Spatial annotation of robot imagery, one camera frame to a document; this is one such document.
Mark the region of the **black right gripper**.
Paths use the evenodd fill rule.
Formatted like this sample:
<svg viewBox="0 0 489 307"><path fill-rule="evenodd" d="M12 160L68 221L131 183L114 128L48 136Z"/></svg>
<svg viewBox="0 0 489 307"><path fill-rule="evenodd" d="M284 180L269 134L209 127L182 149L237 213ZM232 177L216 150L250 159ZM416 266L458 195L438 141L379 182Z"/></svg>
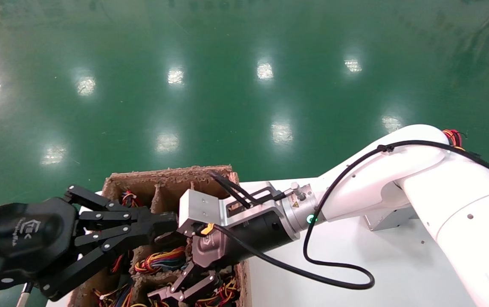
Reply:
<svg viewBox="0 0 489 307"><path fill-rule="evenodd" d="M268 252L293 242L280 222L279 216L273 211L234 226L229 231L259 252ZM221 281L217 273L198 276L198 266L223 269L227 266L235 266L252 255L235 240L215 229L206 237L194 237L192 262L186 263L186 267L172 285L149 292L148 298L153 301L204 299L220 286Z"/></svg>

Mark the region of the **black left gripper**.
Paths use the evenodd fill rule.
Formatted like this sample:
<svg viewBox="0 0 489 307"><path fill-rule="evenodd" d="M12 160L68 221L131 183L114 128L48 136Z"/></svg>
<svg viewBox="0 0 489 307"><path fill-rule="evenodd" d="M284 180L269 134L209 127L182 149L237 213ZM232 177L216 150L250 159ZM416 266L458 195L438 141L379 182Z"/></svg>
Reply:
<svg viewBox="0 0 489 307"><path fill-rule="evenodd" d="M70 186L64 200L0 206L0 290L38 280L42 295L59 301L123 253L178 227L174 212L125 207L82 186ZM78 218L73 204L88 210ZM77 218L79 229L100 231L98 238L85 235L89 242L77 246Z"/></svg>

